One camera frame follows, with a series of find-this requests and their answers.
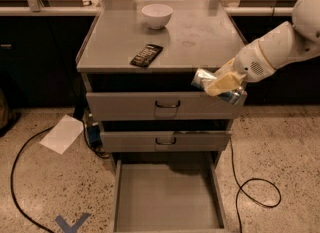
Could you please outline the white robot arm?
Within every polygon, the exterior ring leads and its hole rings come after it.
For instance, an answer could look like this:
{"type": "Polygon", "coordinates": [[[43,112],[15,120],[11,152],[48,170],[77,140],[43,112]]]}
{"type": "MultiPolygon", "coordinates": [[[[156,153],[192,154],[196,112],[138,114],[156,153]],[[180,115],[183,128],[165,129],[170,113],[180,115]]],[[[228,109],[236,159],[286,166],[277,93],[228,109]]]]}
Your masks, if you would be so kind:
{"type": "Polygon", "coordinates": [[[204,82],[210,96],[238,89],[243,82],[259,82],[278,69],[320,54],[320,0],[297,0],[292,22],[285,21],[243,47],[204,82]]]}

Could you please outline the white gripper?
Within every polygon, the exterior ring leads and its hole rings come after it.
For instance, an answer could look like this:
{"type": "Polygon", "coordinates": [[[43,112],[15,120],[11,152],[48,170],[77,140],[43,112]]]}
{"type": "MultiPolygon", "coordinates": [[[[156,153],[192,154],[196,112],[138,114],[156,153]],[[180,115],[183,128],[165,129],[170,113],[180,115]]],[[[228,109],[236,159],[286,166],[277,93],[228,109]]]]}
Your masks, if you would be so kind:
{"type": "Polygon", "coordinates": [[[259,82],[275,73],[275,68],[264,55],[262,41],[256,39],[243,47],[234,58],[230,59],[204,82],[204,90],[209,96],[239,88],[246,78],[247,82],[259,82]]]}

